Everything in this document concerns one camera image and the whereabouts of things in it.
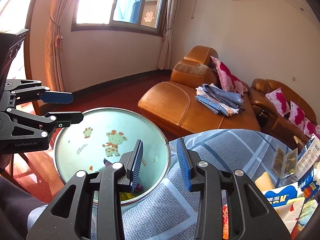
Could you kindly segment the person's left hand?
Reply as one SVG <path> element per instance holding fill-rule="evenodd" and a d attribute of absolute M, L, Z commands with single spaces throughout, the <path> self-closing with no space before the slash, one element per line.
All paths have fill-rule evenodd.
<path fill-rule="evenodd" d="M 0 169 L 4 170 L 11 162 L 12 154 L 0 155 Z"/>

